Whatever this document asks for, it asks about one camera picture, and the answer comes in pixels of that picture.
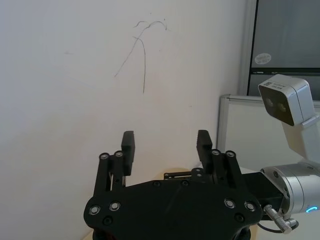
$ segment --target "label on camera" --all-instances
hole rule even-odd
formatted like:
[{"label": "label on camera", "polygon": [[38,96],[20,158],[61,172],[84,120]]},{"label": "label on camera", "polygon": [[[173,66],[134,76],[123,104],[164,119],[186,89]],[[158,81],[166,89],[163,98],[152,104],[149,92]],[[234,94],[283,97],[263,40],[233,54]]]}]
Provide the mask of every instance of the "label on camera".
[{"label": "label on camera", "polygon": [[276,82],[266,82],[265,84],[264,84],[264,86],[268,86],[269,88],[273,88],[273,89],[279,89],[279,90],[281,90],[281,89],[283,89],[283,88],[285,88],[286,87],[286,85],[283,85],[283,84],[280,84],[280,83],[276,83]]},{"label": "label on camera", "polygon": [[271,55],[269,53],[260,53],[254,58],[256,64],[267,64],[271,61]]}]

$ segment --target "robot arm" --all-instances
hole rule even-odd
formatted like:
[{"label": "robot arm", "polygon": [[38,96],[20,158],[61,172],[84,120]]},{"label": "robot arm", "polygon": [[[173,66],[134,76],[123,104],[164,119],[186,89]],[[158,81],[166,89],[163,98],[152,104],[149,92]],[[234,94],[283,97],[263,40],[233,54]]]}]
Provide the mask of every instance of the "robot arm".
[{"label": "robot arm", "polygon": [[301,162],[261,171],[284,195],[280,213],[310,213],[320,206],[320,135],[310,87],[303,79],[275,75],[259,85],[267,112],[282,121],[289,147]]}]

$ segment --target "sticker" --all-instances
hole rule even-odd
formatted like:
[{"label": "sticker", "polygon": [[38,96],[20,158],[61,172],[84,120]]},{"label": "sticker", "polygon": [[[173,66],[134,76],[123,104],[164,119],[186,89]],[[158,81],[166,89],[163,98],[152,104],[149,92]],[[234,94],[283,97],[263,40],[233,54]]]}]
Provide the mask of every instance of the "sticker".
[{"label": "sticker", "polygon": [[260,53],[254,58],[256,64],[267,64],[271,61],[271,55],[269,53]]}]

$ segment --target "black cable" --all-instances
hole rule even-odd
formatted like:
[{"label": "black cable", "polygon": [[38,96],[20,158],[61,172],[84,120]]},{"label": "black cable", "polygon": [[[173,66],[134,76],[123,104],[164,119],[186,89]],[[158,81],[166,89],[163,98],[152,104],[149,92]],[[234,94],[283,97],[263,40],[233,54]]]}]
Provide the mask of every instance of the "black cable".
[{"label": "black cable", "polygon": [[[267,228],[265,226],[262,226],[260,223],[257,224],[260,228],[262,228],[263,230],[266,230],[270,233],[274,233],[274,234],[282,234],[282,231],[281,230],[274,230],[274,229],[270,229],[270,228]],[[296,224],[294,226],[292,226],[292,230],[295,230],[297,227],[299,227],[299,222],[296,221]]]}]

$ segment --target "screw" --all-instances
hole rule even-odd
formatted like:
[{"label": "screw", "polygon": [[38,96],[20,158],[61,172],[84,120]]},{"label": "screw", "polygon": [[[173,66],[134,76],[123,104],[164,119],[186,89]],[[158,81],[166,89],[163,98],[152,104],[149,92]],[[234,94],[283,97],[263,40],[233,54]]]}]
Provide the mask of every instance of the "screw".
[{"label": "screw", "polygon": [[187,187],[187,186],[189,186],[189,182],[187,180],[182,180],[181,185],[184,187]]},{"label": "screw", "polygon": [[273,171],[273,175],[278,178],[279,177],[279,173],[277,171]]},{"label": "screw", "polygon": [[110,211],[113,211],[113,212],[114,212],[114,211],[118,211],[119,208],[120,208],[120,203],[117,202],[117,201],[114,201],[114,202],[112,202],[112,203],[109,205]]},{"label": "screw", "polygon": [[227,155],[228,157],[234,157],[234,156],[235,156],[235,154],[234,154],[233,152],[230,152],[230,151],[228,151],[228,152],[226,153],[226,155]]},{"label": "screw", "polygon": [[246,202],[244,206],[251,212],[254,212],[256,210],[255,205],[253,205],[251,202]]},{"label": "screw", "polygon": [[230,199],[225,199],[224,200],[224,205],[227,206],[230,209],[234,209],[235,208],[235,203],[234,201],[230,200]]},{"label": "screw", "polygon": [[244,216],[242,216],[240,213],[237,213],[236,215],[234,215],[234,219],[239,223],[243,223],[245,221]]},{"label": "screw", "polygon": [[217,151],[217,150],[213,150],[213,151],[212,151],[212,154],[213,154],[213,155],[219,155],[219,154],[220,154],[220,152],[219,152],[219,151]]},{"label": "screw", "polygon": [[121,151],[118,151],[115,155],[116,155],[117,157],[122,157],[122,156],[123,156],[123,154],[122,154]]},{"label": "screw", "polygon": [[100,207],[99,206],[92,206],[89,209],[89,214],[90,215],[97,215],[100,212]]},{"label": "screw", "polygon": [[160,187],[161,183],[159,181],[154,181],[153,186]]},{"label": "screw", "polygon": [[102,154],[102,155],[100,156],[100,159],[107,159],[108,157],[109,157],[108,154]]},{"label": "screw", "polygon": [[111,225],[111,224],[112,224],[112,217],[111,217],[111,216],[106,216],[106,217],[103,219],[102,223],[103,223],[104,225],[106,225],[106,226]]}]

